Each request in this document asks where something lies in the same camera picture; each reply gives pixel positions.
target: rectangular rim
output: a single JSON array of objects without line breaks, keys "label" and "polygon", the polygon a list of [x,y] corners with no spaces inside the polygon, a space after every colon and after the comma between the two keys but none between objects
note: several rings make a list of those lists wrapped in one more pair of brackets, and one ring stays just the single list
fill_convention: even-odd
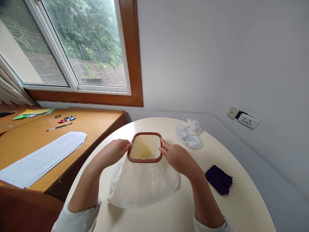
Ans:
[{"label": "rectangular rim", "polygon": [[[133,136],[132,143],[134,143],[135,138],[139,135],[156,135],[160,139],[162,138],[162,136],[157,132],[139,132]],[[130,147],[130,149],[128,150],[128,160],[131,161],[132,163],[157,163],[162,159],[162,153],[160,153],[160,156],[156,159],[134,159],[130,156],[131,149],[132,147]]]}]

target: power socket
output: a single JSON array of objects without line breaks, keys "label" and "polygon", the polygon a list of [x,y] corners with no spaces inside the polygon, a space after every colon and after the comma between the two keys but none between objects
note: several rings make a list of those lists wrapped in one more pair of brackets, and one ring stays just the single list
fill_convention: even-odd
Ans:
[{"label": "power socket", "polygon": [[259,125],[259,123],[261,122],[261,120],[254,118],[250,115],[247,115],[245,113],[242,113],[239,116],[237,121],[239,123],[245,125],[246,127],[250,128],[251,130],[254,130]]}]

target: green foliage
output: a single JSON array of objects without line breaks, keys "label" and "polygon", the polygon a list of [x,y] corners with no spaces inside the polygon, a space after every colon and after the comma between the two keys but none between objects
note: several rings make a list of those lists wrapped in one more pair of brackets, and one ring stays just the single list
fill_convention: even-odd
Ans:
[{"label": "green foliage", "polygon": [[99,68],[99,69],[104,69],[105,64],[102,63],[102,62],[97,62],[97,63],[95,64],[95,66],[96,66],[97,68]]},{"label": "green foliage", "polygon": [[88,56],[90,57],[90,60],[95,61],[96,60],[96,56],[95,56],[94,52],[91,49],[85,47],[84,45],[83,45],[83,47],[86,50]]},{"label": "green foliage", "polygon": [[[40,34],[23,0],[6,2],[7,4],[0,8],[0,19],[5,25]],[[116,69],[117,59],[122,59],[122,53],[113,0],[42,0],[42,2],[70,58],[82,59],[78,50],[78,47],[82,47],[83,52],[86,51],[85,55],[97,62],[94,51],[101,51],[110,56],[111,65]],[[18,36],[17,41],[26,50],[40,52],[35,50],[22,35]]]},{"label": "green foliage", "polygon": [[98,50],[122,59],[112,0],[45,0],[43,3],[62,40],[83,45],[90,56]]},{"label": "green foliage", "polygon": [[86,77],[88,78],[96,78],[97,76],[95,75],[95,73],[91,73],[90,72],[90,69],[91,69],[91,66],[90,65],[86,65],[84,62],[83,62],[83,66],[84,66],[84,69],[86,70]]}]

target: white round table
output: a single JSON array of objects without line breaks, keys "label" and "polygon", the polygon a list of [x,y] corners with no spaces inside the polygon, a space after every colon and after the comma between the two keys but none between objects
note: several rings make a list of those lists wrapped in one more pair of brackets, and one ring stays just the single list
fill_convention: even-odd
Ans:
[{"label": "white round table", "polygon": [[[212,193],[223,215],[231,222],[234,231],[276,231],[266,205],[253,181],[236,158],[214,137],[203,131],[203,147],[187,148],[175,133],[176,126],[187,122],[171,118],[147,118],[129,123],[108,136],[93,151],[79,171],[66,201],[69,201],[85,166],[109,142],[114,139],[132,140],[137,132],[158,132],[170,144],[184,147],[206,172],[212,165],[218,166],[233,177],[228,196],[221,196],[211,185]],[[193,194],[190,182],[181,175],[181,189],[169,198],[142,209],[122,209],[107,203],[109,183],[115,165],[105,169],[100,178],[99,197],[103,203],[94,231],[194,231]]]}]

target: curtain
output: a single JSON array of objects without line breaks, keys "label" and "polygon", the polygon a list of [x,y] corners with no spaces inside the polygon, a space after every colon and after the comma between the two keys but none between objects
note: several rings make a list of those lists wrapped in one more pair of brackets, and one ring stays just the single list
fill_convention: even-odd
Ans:
[{"label": "curtain", "polygon": [[0,103],[8,105],[36,105],[2,56],[0,56]]}]

